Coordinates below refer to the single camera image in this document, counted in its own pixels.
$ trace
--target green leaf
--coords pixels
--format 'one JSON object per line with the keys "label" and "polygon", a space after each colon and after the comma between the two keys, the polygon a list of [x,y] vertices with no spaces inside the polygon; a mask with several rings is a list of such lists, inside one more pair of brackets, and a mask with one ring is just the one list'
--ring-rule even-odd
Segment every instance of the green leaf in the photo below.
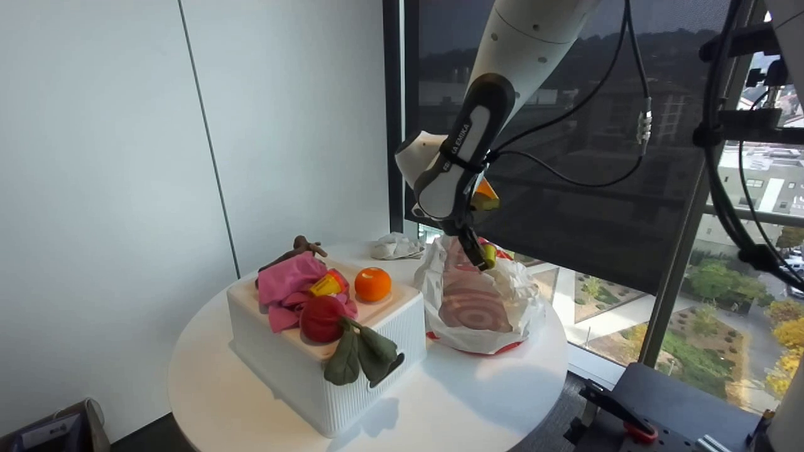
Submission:
{"label": "green leaf", "polygon": [[368,327],[360,328],[357,357],[360,366],[368,379],[368,387],[376,387],[385,377],[390,377],[401,361],[405,354],[396,351],[396,344]]}
{"label": "green leaf", "polygon": [[360,332],[346,327],[334,354],[324,361],[324,379],[327,382],[343,387],[360,377],[357,345],[360,345]]}

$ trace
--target plastic bag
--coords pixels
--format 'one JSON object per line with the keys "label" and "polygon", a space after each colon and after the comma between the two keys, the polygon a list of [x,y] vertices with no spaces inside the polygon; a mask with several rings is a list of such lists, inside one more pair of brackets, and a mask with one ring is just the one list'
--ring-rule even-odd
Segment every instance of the plastic bag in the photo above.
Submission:
{"label": "plastic bag", "polygon": [[495,245],[495,256],[495,266],[480,271],[454,235],[427,245],[417,284],[427,332],[436,340],[468,354],[497,354],[528,338],[533,308],[540,308],[537,291],[504,249]]}

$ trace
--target white box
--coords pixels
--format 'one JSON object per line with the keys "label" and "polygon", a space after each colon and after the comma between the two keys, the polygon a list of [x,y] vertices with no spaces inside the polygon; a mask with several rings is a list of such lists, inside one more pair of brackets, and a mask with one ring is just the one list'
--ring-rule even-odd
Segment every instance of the white box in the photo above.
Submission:
{"label": "white box", "polygon": [[[339,269],[350,285],[357,266],[327,259]],[[298,328],[273,333],[267,314],[259,312],[253,275],[229,285],[230,349],[273,388],[278,399],[294,406],[324,436],[350,428],[387,387],[399,383],[410,366],[424,357],[424,304],[417,289],[395,280],[392,293],[378,304],[357,304],[357,322],[396,340],[405,361],[376,387],[363,374],[355,383],[334,387],[324,379],[324,359],[334,344],[312,345]]]}

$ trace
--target orange fruit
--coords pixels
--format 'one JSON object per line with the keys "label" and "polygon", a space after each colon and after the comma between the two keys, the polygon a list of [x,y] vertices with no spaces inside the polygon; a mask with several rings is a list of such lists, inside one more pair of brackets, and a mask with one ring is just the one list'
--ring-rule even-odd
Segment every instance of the orange fruit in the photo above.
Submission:
{"label": "orange fruit", "polygon": [[392,293],[392,275],[378,266],[367,266],[355,275],[357,302],[375,304]]}
{"label": "orange fruit", "polygon": [[497,196],[497,191],[493,187],[490,180],[480,178],[469,202],[476,211],[490,211],[490,209],[499,205],[499,196]]}

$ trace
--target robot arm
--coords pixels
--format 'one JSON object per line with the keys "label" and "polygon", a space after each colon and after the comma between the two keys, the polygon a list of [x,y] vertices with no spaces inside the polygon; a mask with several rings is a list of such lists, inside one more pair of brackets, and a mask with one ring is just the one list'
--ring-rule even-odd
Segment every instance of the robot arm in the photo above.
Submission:
{"label": "robot arm", "polygon": [[450,136],[419,133],[395,156],[417,196],[417,211],[456,232],[480,269],[486,260],[468,225],[468,211],[486,168],[486,151],[578,39],[596,5],[597,0],[497,0]]}

